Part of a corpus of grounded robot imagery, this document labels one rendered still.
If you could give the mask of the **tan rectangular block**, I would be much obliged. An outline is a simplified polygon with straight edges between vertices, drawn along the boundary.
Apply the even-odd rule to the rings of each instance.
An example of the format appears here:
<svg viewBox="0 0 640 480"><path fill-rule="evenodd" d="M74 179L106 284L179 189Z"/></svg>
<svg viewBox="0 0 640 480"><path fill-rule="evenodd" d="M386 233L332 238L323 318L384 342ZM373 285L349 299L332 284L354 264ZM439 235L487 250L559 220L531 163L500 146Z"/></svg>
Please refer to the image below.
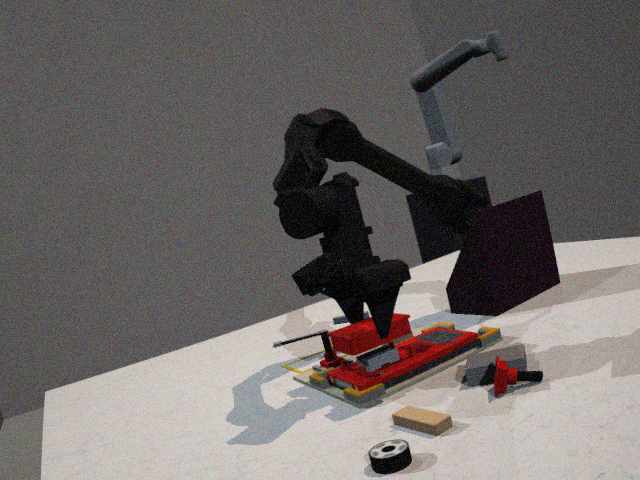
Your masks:
<svg viewBox="0 0 640 480"><path fill-rule="evenodd" d="M392 416L394 425L435 436L440 435L453 425L451 415L418 407L406 406L396 411Z"/></svg>

